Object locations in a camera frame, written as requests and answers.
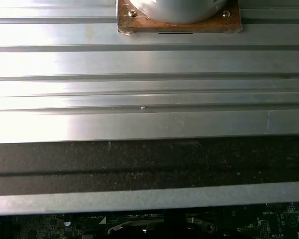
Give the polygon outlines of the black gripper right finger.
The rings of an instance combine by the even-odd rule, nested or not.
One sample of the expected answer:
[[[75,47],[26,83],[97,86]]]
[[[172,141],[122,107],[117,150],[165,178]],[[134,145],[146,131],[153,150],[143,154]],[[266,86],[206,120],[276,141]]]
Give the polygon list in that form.
[[[184,239],[188,236],[186,218],[171,218],[168,220],[168,230],[172,239]]]

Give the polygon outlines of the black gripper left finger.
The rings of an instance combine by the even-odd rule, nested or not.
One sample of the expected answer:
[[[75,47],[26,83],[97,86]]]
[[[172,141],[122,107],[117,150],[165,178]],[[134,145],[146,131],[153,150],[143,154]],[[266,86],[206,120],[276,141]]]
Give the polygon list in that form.
[[[166,239],[168,237],[168,227],[164,220],[150,222],[147,225],[147,238],[148,239]]]

